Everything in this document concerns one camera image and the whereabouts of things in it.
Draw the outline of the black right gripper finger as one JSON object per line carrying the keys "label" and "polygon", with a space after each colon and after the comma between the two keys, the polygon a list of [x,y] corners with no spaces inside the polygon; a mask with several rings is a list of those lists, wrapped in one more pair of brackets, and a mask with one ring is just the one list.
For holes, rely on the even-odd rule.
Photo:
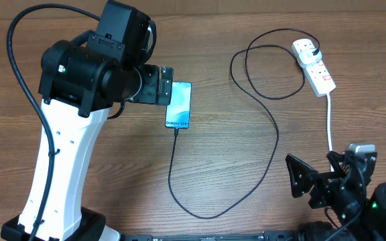
{"label": "black right gripper finger", "polygon": [[285,162],[289,173],[292,196],[298,198],[304,193],[308,193],[314,185],[314,177],[318,172],[290,153],[287,154]]}
{"label": "black right gripper finger", "polygon": [[346,177],[346,170],[344,170],[345,154],[340,154],[335,151],[330,151],[326,158],[330,162],[333,171],[329,172],[329,177]]}

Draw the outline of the dark blue Samsung smartphone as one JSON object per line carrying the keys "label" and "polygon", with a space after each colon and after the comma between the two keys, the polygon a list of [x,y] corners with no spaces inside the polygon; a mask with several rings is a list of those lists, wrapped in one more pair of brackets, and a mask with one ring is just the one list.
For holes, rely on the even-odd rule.
{"label": "dark blue Samsung smartphone", "polygon": [[169,129],[188,129],[192,84],[190,82],[173,82],[171,102],[166,107],[165,126]]}

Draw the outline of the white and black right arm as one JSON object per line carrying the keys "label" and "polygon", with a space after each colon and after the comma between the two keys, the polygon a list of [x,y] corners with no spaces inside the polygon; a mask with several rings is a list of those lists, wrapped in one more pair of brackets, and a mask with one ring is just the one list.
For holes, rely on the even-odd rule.
{"label": "white and black right arm", "polygon": [[292,154],[285,162],[292,196],[310,194],[309,206],[332,210],[340,227],[321,221],[300,224],[294,240],[386,240],[386,182],[367,193],[377,152],[331,151],[326,157],[332,172],[320,173]]}

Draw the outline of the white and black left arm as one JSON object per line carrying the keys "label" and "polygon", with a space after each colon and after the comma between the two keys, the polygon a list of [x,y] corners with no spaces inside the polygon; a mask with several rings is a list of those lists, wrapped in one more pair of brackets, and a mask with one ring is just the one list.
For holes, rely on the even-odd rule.
{"label": "white and black left arm", "polygon": [[114,103],[167,106],[174,71],[149,64],[157,41],[144,12],[108,1],[95,30],[60,40],[42,55],[42,123],[29,197],[1,229],[4,240],[122,240],[103,214],[82,206],[90,158]]}

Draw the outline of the white power extension strip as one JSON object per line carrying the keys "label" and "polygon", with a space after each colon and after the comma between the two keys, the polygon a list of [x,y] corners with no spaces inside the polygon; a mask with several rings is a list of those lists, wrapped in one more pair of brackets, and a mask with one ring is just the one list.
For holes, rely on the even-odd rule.
{"label": "white power extension strip", "polygon": [[[310,39],[298,39],[292,44],[296,59],[298,52],[309,49],[317,49]],[[322,59],[317,64],[302,69],[317,97],[326,96],[336,88],[336,84]]]}

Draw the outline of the brown cardboard backdrop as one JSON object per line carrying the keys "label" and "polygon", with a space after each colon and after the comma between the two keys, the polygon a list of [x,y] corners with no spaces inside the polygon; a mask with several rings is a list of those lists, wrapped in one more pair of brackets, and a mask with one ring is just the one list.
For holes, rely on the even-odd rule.
{"label": "brown cardboard backdrop", "polygon": [[[71,5],[100,15],[106,0],[0,0],[0,19],[13,19],[23,9],[43,3]],[[218,15],[386,11],[386,0],[121,0],[148,15]]]}

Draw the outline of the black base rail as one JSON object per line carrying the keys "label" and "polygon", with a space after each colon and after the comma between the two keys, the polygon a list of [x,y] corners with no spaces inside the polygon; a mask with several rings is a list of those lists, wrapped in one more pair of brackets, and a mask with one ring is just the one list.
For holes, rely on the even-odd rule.
{"label": "black base rail", "polygon": [[294,231],[264,231],[260,234],[203,234],[152,236],[121,234],[121,241],[296,241]]}

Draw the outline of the white wall charger plug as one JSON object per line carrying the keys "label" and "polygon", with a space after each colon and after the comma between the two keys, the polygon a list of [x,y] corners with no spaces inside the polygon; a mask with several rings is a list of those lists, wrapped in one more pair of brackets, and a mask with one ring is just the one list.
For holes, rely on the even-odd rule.
{"label": "white wall charger plug", "polygon": [[297,61],[302,68],[317,64],[322,59],[322,52],[319,49],[309,49],[298,52]]}

